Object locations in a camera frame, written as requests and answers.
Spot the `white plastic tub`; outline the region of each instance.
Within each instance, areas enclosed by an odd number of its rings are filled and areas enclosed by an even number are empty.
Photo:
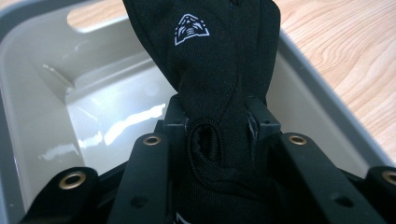
[[[100,175],[126,161],[176,93],[127,18],[88,33],[70,27],[77,2],[0,14],[0,222],[19,220],[64,169]],[[310,136],[339,168],[363,176],[391,164],[283,33],[268,106],[283,132]]]

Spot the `wooden table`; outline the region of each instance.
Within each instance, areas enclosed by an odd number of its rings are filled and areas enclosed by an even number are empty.
[[[21,0],[0,0],[0,8]],[[275,0],[282,28],[396,161],[396,1]],[[125,15],[121,0],[73,11],[90,26]]]

